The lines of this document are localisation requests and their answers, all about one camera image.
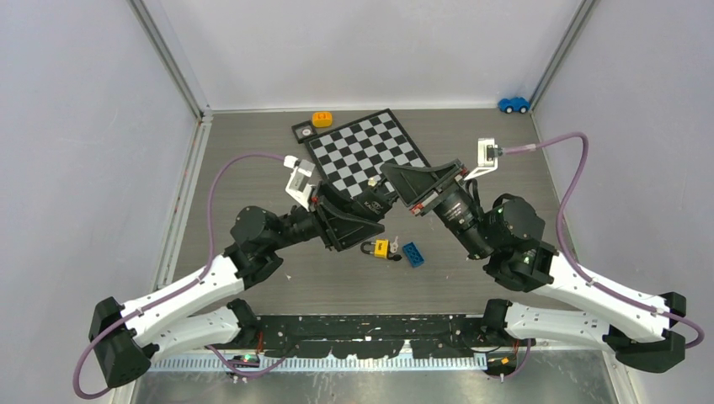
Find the black white chessboard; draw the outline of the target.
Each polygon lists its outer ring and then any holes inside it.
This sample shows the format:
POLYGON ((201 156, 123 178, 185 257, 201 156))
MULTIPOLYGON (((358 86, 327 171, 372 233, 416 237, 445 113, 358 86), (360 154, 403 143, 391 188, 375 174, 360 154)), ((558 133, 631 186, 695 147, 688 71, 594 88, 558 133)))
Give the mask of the black white chessboard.
POLYGON ((355 197, 385 162, 427 167, 429 162, 390 109, 369 114, 304 140, 322 179, 355 197))

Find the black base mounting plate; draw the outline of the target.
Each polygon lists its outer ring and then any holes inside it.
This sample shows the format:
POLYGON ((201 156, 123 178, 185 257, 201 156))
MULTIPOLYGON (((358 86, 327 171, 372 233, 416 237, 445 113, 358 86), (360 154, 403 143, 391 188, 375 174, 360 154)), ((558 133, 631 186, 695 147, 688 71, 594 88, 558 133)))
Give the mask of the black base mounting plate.
POLYGON ((416 359, 452 359, 525 346, 464 314, 261 316, 258 324, 265 353, 276 358, 393 359, 410 351, 416 359))

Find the blue toy car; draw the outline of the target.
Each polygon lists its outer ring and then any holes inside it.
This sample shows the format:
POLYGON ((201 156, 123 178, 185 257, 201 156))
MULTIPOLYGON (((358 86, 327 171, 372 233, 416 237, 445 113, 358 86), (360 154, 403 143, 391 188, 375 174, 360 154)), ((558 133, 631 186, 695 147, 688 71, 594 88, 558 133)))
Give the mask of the blue toy car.
POLYGON ((530 102, 526 98, 502 98, 498 101, 498 109, 505 114, 526 114, 530 111, 530 102))

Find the silver keys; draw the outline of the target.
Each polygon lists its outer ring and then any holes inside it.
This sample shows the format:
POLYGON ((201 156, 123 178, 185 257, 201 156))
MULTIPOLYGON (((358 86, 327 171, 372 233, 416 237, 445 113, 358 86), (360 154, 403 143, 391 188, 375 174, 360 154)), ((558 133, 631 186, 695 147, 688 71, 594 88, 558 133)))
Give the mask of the silver keys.
POLYGON ((388 260, 397 262, 402 259, 402 255, 398 253, 398 248, 398 236, 395 236, 394 239, 388 244, 388 260))

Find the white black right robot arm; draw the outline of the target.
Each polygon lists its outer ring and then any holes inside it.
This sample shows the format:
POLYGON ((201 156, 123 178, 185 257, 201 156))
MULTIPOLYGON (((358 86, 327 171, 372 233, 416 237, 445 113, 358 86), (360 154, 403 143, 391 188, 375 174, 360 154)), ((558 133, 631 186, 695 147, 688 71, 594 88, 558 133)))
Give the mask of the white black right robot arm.
POLYGON ((685 359, 685 338, 674 325, 685 316, 684 296, 650 295, 586 269, 542 239, 544 221, 524 199, 501 195, 484 211, 460 161, 438 167, 382 165, 398 198, 415 215, 434 213, 484 272, 507 290, 568 304, 542 309, 491 299, 481 334, 492 345, 556 340, 615 355, 640 371, 661 374, 685 359))

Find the orange toy block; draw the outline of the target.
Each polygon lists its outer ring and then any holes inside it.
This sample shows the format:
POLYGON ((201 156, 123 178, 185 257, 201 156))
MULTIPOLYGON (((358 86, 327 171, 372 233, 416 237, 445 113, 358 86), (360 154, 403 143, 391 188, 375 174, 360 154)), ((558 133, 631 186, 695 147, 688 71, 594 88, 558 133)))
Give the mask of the orange toy block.
POLYGON ((329 111, 317 111, 312 114, 311 122, 316 128, 328 128, 333 125, 333 114, 329 111))

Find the yellow padlock black shackle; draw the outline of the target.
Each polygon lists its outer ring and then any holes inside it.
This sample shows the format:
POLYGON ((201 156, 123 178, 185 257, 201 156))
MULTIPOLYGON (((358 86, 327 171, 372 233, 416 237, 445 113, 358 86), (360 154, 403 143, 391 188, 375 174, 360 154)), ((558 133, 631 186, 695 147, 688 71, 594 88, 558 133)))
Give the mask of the yellow padlock black shackle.
POLYGON ((387 239, 376 239, 373 242, 362 242, 360 251, 376 258, 388 259, 390 253, 389 241, 387 239))

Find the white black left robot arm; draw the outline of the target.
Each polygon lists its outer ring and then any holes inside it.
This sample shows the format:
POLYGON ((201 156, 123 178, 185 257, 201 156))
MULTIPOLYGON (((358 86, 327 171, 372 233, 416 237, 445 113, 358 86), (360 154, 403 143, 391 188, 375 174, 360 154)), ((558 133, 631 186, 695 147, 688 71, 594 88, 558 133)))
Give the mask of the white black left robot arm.
POLYGON ((96 304, 88 351, 108 388, 144 375, 158 360, 193 348, 232 342, 249 348, 258 320, 238 294, 264 282, 284 262, 277 252, 320 240, 342 252, 381 234, 396 199, 384 179, 354 197, 330 183, 307 186, 303 201, 283 215, 258 206, 239 211, 232 243, 221 253, 209 246, 206 265, 170 285, 124 303, 107 297, 96 304))

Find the small black square tray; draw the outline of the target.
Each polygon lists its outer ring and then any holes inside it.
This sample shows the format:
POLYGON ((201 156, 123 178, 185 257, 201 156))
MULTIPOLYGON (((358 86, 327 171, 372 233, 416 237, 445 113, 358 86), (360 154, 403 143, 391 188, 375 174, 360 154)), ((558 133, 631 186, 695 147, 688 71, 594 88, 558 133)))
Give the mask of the small black square tray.
POLYGON ((295 124, 290 129, 298 144, 302 144, 317 134, 317 128, 310 120, 295 124))

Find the blue toy brick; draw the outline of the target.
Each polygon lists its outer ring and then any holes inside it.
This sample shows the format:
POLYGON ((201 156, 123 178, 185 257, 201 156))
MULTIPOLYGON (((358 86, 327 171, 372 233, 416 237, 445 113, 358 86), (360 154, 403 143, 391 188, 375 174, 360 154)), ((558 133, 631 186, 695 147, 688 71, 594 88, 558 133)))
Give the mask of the blue toy brick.
POLYGON ((418 268, 425 263, 424 256, 414 242, 409 242, 402 247, 403 256, 412 268, 418 268))

